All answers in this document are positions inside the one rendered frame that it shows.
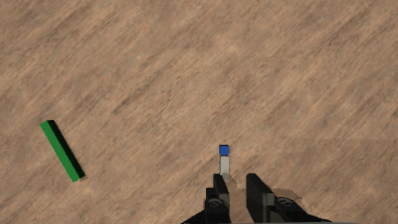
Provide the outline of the small blue cube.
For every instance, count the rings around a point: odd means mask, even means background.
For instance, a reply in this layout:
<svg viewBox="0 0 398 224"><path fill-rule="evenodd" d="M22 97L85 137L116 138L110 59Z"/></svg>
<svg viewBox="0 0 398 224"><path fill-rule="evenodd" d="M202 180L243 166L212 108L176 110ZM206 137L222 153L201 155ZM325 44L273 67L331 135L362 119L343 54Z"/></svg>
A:
<svg viewBox="0 0 398 224"><path fill-rule="evenodd" d="M229 155L229 146L228 145L219 145L219 153L220 153L220 155Z"/></svg>

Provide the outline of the green rod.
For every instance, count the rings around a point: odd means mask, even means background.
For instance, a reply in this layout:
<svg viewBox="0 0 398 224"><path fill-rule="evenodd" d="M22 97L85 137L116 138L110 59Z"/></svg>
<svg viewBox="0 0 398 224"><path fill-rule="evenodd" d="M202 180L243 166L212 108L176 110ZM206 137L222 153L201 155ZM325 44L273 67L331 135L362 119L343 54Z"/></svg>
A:
<svg viewBox="0 0 398 224"><path fill-rule="evenodd" d="M86 176L54 120L39 124L72 182Z"/></svg>

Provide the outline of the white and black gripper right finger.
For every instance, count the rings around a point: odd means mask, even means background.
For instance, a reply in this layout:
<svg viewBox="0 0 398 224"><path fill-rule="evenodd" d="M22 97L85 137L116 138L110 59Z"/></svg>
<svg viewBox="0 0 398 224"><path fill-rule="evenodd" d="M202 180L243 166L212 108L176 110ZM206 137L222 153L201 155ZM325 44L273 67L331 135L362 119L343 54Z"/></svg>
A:
<svg viewBox="0 0 398 224"><path fill-rule="evenodd" d="M246 207L254 223L332 222L307 214L289 198L275 198L255 173L246 175Z"/></svg>

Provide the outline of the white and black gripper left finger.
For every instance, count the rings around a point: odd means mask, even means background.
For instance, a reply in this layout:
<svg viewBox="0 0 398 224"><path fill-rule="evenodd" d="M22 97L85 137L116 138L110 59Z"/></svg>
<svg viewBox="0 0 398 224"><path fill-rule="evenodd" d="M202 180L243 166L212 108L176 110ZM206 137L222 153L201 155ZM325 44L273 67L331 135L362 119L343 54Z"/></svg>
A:
<svg viewBox="0 0 398 224"><path fill-rule="evenodd" d="M204 210L182 222L181 224L232 224L229 216L229 191L222 175L219 173L214 173L213 188L206 188Z"/></svg>

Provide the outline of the grey rod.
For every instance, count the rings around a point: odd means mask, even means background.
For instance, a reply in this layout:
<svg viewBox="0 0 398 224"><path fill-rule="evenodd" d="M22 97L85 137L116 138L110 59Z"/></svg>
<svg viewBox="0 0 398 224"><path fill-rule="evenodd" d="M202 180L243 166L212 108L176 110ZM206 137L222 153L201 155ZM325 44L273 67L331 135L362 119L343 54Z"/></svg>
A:
<svg viewBox="0 0 398 224"><path fill-rule="evenodd" d="M220 155L219 174L222 175L224 182L229 182L229 156Z"/></svg>

